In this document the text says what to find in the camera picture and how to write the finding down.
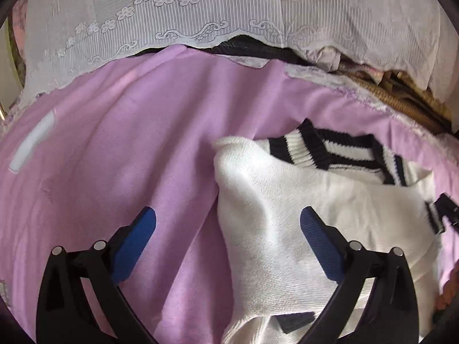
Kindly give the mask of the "person's right hand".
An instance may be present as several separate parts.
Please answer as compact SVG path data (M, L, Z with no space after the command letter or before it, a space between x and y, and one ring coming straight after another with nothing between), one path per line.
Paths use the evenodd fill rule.
M439 295L439 297L436 300L436 310L437 311L446 310L452 303L453 299L458 294L458 290L459 290L458 270L459 270L459 265L458 263L456 263L456 265L450 272L449 280L444 284L442 294Z

